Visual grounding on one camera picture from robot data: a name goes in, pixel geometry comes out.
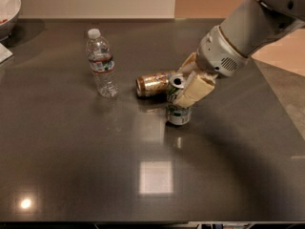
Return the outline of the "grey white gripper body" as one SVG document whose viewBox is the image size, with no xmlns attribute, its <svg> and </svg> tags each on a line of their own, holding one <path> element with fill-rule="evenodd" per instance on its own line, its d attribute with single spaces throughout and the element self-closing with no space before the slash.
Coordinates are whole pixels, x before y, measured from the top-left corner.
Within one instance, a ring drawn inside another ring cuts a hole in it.
<svg viewBox="0 0 305 229">
<path fill-rule="evenodd" d="M 248 57 L 230 45 L 219 26 L 214 26 L 202 38 L 196 51 L 196 63 L 200 69 L 226 77 L 234 75 L 248 61 Z"/>
</svg>

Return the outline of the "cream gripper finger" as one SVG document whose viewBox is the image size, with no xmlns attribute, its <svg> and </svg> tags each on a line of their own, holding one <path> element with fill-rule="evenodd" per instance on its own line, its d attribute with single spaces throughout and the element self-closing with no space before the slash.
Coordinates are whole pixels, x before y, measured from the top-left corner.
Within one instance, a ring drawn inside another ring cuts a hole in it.
<svg viewBox="0 0 305 229">
<path fill-rule="evenodd" d="M 214 90 L 217 77 L 217 73 L 192 71 L 173 104 L 182 108 L 191 107 Z"/>
<path fill-rule="evenodd" d="M 177 70 L 178 73 L 190 74 L 192 71 L 197 70 L 196 64 L 196 53 L 192 52 L 188 58 L 184 61 L 184 63 Z"/>
</svg>

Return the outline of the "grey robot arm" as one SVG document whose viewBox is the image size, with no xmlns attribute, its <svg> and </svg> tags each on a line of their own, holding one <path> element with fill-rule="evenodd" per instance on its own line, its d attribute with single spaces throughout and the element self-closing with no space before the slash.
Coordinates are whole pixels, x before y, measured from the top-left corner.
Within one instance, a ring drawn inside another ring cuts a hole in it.
<svg viewBox="0 0 305 229">
<path fill-rule="evenodd" d="M 208 95 L 219 76 L 232 76 L 262 47 L 304 26 L 305 0 L 245 0 L 213 27 L 179 68 L 186 85 L 173 101 L 191 107 Z"/>
</svg>

